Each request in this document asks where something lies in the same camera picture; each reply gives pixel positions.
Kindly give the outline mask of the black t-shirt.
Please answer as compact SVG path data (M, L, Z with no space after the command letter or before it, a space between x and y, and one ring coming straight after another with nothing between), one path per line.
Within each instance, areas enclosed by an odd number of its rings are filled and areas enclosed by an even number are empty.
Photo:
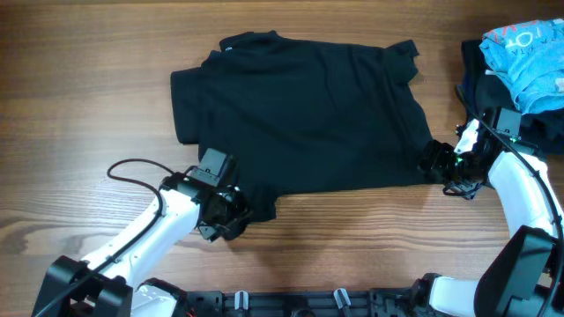
M170 76L177 139L237 159L255 222L275 218L283 195L426 184L418 164L432 136L409 87L417 55L410 40L226 38Z

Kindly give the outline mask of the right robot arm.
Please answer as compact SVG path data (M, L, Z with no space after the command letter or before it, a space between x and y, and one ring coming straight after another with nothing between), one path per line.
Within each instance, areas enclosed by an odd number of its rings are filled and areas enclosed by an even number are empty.
M452 146L426 146L420 168L443 183L447 196L471 200L492 188L510 239L477 280L433 276L413 299L449 316L561 316L563 211L547 165L519 136L521 115L500 108L471 114Z

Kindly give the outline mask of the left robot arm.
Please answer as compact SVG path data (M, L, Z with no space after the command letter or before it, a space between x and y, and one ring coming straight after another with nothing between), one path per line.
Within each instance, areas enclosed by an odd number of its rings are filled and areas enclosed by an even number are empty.
M148 278L168 250L193 231L213 242L237 237L252 210L237 186L237 161L208 149L196 166L170 171L150 187L152 203L99 249L53 262L36 299L35 316L204 316L219 313L171 284Z

